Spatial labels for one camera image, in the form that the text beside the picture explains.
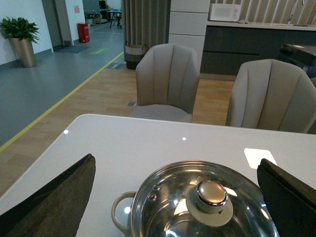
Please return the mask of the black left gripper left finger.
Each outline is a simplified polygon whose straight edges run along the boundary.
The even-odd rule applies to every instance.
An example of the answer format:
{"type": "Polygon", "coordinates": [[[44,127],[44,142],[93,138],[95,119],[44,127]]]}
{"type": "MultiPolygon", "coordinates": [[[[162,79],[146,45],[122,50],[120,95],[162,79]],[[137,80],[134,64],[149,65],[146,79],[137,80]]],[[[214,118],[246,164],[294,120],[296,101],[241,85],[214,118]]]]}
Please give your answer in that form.
{"type": "Polygon", "coordinates": [[[74,237],[96,172],[87,154],[27,199],[0,216],[2,237],[74,237]]]}

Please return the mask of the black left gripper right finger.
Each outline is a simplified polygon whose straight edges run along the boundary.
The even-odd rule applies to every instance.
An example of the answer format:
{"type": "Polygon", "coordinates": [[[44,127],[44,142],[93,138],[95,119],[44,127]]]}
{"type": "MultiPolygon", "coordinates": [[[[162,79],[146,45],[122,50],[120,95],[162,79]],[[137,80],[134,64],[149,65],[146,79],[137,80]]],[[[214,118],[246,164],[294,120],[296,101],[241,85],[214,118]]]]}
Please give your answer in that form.
{"type": "Polygon", "coordinates": [[[257,180],[264,202],[281,237],[316,235],[316,190],[261,159],[257,180]]]}

